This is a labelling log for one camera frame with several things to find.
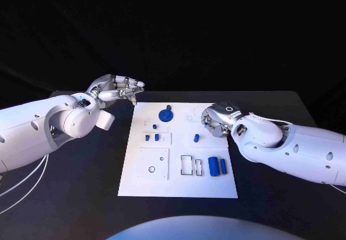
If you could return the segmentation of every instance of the blue object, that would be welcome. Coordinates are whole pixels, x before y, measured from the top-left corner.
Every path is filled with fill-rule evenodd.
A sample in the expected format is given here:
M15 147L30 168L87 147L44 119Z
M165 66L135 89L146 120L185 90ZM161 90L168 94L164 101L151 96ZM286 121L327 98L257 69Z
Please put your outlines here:
M221 175L220 162L216 156L208 158L211 176L218 177Z
M201 136L197 134L197 135L195 135L194 142L197 143L197 142L200 141L200 139L201 139Z
M223 170L223 174L228 174L226 159L221 159L220 162L221 162L221 170Z
M168 108L161 111L159 118L164 122L169 122L174 119L172 106L168 105Z

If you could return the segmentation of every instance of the black background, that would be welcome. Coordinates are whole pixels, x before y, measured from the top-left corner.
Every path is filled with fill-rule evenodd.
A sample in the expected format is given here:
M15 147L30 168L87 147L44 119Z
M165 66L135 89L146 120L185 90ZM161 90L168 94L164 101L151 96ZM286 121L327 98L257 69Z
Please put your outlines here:
M346 134L344 15L338 7L262 7L4 2L0 107L84 91L113 73L146 91L296 91L318 126Z

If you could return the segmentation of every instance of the white plastic board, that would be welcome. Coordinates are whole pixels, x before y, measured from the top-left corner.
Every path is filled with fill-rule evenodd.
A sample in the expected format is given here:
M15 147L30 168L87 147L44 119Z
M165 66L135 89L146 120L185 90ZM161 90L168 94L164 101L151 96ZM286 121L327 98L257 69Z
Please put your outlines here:
M172 107L174 119L162 122L159 112L166 109L168 105ZM213 103L138 103L119 196L239 198L228 140L213 136L201 124L203 111L211 105ZM161 134L162 141L155 141L156 134ZM200 134L198 142L194 142L195 134ZM149 165L158 163L156 159L166 150L168 164L161 162L162 165L158 165L161 167L151 173L149 167L152 166ZM192 156L192 175L182 175L182 156ZM211 176L210 157L218 157L220 168L221 159L226 159L228 174ZM197 159L201 160L198 173L203 171L203 176L197 175Z

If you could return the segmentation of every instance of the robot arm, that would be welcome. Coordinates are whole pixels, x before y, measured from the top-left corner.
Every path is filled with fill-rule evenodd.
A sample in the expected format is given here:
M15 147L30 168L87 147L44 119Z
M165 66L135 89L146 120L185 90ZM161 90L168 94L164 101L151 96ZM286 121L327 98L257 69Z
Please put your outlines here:
M312 182L346 186L345 135L246 115L227 102L207 108L203 124L217 137L231 134L250 161Z
M145 91L143 87L143 82L107 74L86 93L0 110L0 173L28 165L68 141L83 138L96 125L109 130L115 116L103 109L119 99L129 99L136 105L136 94Z

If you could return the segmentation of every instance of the table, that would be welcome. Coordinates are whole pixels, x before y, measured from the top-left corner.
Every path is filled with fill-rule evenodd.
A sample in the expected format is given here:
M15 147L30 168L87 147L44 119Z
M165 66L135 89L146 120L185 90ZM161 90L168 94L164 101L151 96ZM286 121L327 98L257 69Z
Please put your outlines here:
M73 94L55 92L53 95ZM315 127L293 91L143 92L139 102L231 101L246 111ZM96 127L50 156L37 189L4 215L4 239L106 239L141 223L165 217L207 215L249 220L309 239L346 237L346 195L262 163L246 160L228 139L239 199L128 197L119 195L133 119L133 104L120 100L106 109L116 116L110 131ZM4 192L40 162L8 172ZM2 199L2 209L31 189L35 177Z

